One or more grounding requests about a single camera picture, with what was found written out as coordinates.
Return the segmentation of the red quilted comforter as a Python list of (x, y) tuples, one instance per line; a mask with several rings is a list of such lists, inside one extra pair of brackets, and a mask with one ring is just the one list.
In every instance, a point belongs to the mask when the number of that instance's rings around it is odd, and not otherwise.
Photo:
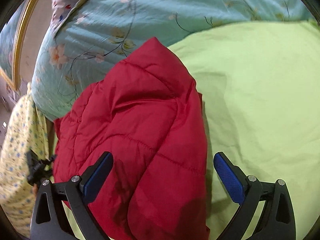
[(89, 85), (54, 125), (56, 182), (112, 153), (112, 171), (89, 205), (112, 239), (209, 237), (201, 95), (156, 38)]

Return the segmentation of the yellow cartoon print blanket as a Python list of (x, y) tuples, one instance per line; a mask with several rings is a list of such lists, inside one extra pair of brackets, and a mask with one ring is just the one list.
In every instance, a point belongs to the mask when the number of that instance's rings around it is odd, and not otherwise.
[(30, 236), (31, 215), (35, 204), (33, 187), (28, 184), (27, 152), (32, 150), (39, 159), (48, 159), (52, 150), (49, 135), (53, 123), (36, 107), (27, 93), (13, 107), (1, 150), (1, 207), (22, 236)]

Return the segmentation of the teal floral duvet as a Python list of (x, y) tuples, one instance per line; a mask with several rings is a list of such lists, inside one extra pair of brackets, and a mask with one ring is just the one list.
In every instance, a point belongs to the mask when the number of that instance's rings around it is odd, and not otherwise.
[(48, 27), (35, 64), (33, 99), (47, 119), (64, 116), (88, 85), (151, 37), (170, 46), (229, 23), (311, 18), (302, 0), (85, 0), (55, 36)]

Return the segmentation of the light green bed sheet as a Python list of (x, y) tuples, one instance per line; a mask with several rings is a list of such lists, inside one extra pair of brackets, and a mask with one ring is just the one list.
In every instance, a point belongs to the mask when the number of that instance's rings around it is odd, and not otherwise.
[(207, 239), (237, 208), (214, 171), (220, 151), (260, 180), (286, 181), (303, 239), (319, 216), (319, 29), (311, 22), (230, 24), (168, 49), (201, 95)]

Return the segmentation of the gold picture frame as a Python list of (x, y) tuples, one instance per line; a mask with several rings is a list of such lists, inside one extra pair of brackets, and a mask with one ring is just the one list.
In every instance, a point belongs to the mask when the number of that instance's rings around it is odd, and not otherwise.
[(13, 90), (20, 87), (20, 57), (27, 27), (38, 0), (20, 0), (1, 30), (1, 76)]

